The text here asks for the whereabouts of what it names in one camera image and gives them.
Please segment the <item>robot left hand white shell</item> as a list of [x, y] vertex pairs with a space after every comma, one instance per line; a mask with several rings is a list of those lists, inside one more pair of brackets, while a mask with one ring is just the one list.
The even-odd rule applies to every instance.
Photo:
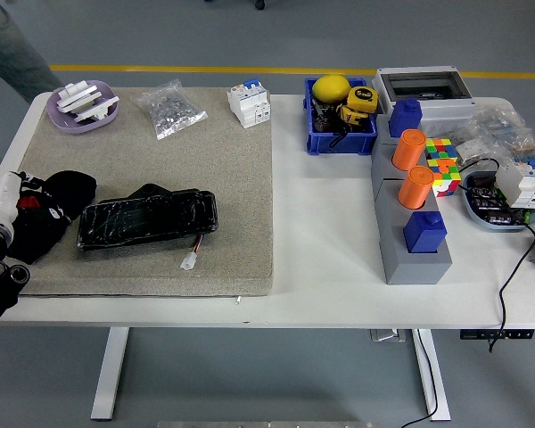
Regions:
[[0, 178], [0, 230], [71, 224], [50, 184], [25, 171], [4, 174]]

